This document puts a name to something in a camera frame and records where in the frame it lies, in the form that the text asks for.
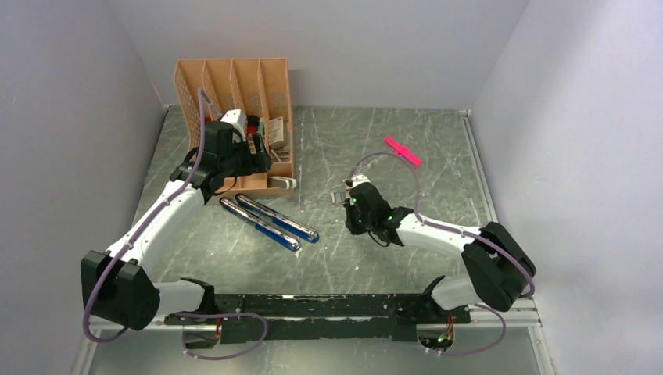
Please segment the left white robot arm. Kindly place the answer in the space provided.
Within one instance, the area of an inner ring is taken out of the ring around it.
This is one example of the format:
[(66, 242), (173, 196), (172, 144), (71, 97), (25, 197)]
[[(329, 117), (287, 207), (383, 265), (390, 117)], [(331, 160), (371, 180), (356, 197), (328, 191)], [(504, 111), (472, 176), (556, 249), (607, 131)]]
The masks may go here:
[(150, 274), (159, 251), (220, 189), (226, 178), (263, 173), (271, 161), (262, 137), (253, 133), (251, 152), (242, 120), (203, 122), (199, 146), (171, 174), (158, 199), (141, 219), (105, 251), (81, 260), (85, 336), (101, 343), (91, 318), (142, 330), (157, 316), (183, 315), (204, 325), (219, 312), (212, 285), (192, 278), (155, 284)]

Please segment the blue stapler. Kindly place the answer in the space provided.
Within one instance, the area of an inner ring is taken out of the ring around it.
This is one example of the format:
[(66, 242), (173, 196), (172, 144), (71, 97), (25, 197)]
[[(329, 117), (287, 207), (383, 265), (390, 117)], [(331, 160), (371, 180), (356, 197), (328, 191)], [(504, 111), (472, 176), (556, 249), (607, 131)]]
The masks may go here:
[(300, 241), (290, 233), (282, 230), (280, 227), (268, 223), (266, 220), (259, 218), (256, 214), (250, 213), (247, 209), (243, 209), (239, 204), (233, 202), (229, 198), (220, 198), (219, 202), (228, 212), (251, 223), (260, 233), (276, 241), (289, 251), (297, 252), (301, 249)]
[(304, 241), (315, 243), (320, 239), (319, 233), (304, 224), (296, 222), (290, 217), (282, 214), (271, 207), (264, 205), (257, 200), (250, 198), (248, 195), (238, 193), (235, 196), (235, 201), (244, 209), (248, 209), (252, 213), (256, 213), (259, 216), (271, 221), (276, 227), (280, 227), (283, 230), (288, 231), (295, 236), (302, 238)]

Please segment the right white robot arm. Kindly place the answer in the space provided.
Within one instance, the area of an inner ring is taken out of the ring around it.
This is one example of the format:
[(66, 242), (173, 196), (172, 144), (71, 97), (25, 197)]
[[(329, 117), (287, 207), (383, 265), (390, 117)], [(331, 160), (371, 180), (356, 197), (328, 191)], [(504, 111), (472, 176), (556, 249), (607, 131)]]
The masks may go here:
[(368, 234), (383, 247), (423, 248), (464, 265), (464, 273), (431, 282), (430, 297), (421, 304), (428, 322), (441, 323), (463, 305), (506, 312), (533, 290), (536, 266), (502, 224), (464, 227), (392, 207), (363, 175), (345, 180), (344, 186), (342, 205), (351, 234)]

